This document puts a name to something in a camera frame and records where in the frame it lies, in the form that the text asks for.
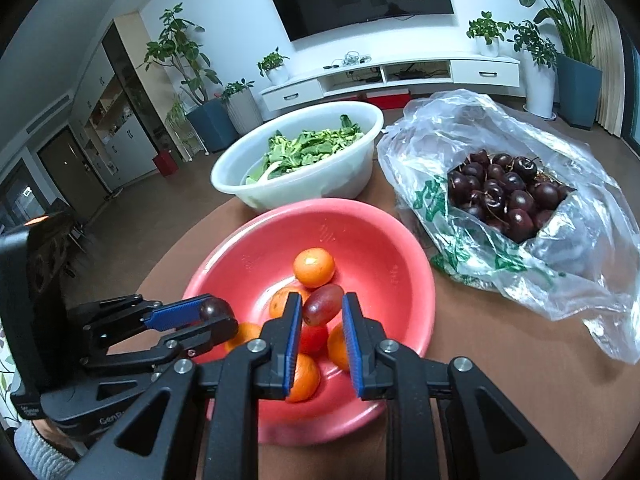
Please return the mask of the grey sweater left forearm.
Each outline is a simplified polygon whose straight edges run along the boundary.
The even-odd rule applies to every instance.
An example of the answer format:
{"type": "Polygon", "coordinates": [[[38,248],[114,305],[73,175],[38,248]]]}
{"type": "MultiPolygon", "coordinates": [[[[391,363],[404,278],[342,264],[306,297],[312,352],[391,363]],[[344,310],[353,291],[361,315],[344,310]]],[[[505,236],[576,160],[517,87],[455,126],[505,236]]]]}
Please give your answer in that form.
{"type": "Polygon", "coordinates": [[[41,437],[32,422],[23,422],[15,430],[14,445],[17,454],[38,480],[65,479],[76,465],[41,437]]]}

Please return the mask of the person's left hand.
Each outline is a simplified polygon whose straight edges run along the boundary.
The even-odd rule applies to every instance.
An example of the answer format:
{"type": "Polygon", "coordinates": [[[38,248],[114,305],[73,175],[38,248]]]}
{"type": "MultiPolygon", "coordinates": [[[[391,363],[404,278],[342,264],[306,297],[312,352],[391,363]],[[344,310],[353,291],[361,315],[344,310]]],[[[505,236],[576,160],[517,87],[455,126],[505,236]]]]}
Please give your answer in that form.
{"type": "Polygon", "coordinates": [[[87,445],[84,442],[70,439],[61,430],[53,426],[49,419],[33,420],[32,426],[34,426],[43,440],[61,453],[84,456],[88,452],[87,445]]]}

